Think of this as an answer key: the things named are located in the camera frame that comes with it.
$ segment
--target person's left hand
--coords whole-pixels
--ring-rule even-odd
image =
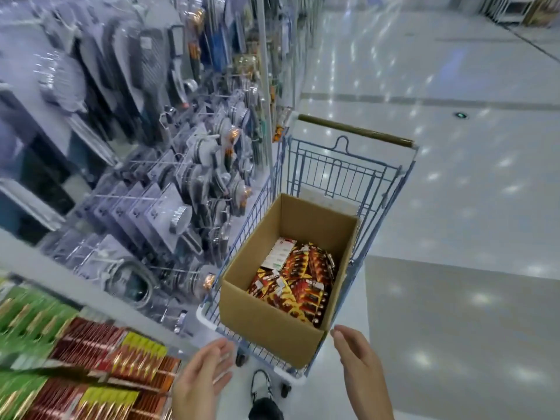
[[[172,390],[174,420],[215,420],[217,396],[231,380],[235,345],[218,339],[199,350],[175,380]]]

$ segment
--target person's right hand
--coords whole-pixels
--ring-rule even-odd
[[[366,338],[350,327],[331,330],[344,367],[348,399],[358,420],[394,420],[381,360]]]

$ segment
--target person's leg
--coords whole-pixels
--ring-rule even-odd
[[[284,420],[284,415],[272,397],[270,378],[263,370],[257,370],[251,384],[253,408],[249,420]]]

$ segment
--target cart handle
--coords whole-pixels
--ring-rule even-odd
[[[335,121],[329,121],[323,118],[317,118],[316,116],[304,115],[303,113],[300,113],[298,115],[298,119],[300,121],[307,122],[309,124],[326,126],[328,128],[333,128],[339,131],[358,134],[364,137],[373,138],[375,140],[386,141],[387,143],[396,144],[397,146],[416,148],[416,145],[414,144],[414,140],[410,140],[409,138],[402,138],[391,134],[379,133],[377,131],[368,130],[365,128],[359,128],[357,126],[342,124],[340,122],[335,122]]]

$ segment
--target cart wire basket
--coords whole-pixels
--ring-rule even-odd
[[[289,127],[286,127],[284,136],[278,143],[279,147],[272,174],[258,194],[239,235],[234,240],[220,275],[245,240],[255,230],[257,224],[280,193],[302,197],[334,209],[343,209],[345,213],[357,215],[361,222],[337,301],[336,317],[383,219],[414,168],[414,159],[418,153],[418,147],[414,144],[414,141],[409,139],[314,116],[302,115],[295,111],[291,113],[290,122],[292,124],[294,118],[307,123],[397,144],[414,151],[408,167],[403,167],[402,165],[392,166],[381,161],[351,154],[348,150],[349,139],[345,135],[338,137],[334,147],[323,147],[315,143],[297,140],[292,138],[291,135],[288,136],[287,134],[290,131]],[[197,310],[199,321],[239,345],[236,361],[238,366],[244,363],[247,356],[254,356],[269,369],[272,369],[284,382],[282,396],[287,396],[291,385],[301,384],[305,381],[315,358],[306,367],[295,369],[261,346],[248,342],[231,331],[220,322],[220,308],[218,306],[220,288],[220,280],[218,279],[214,288]],[[323,342],[319,345],[315,357],[322,344]]]

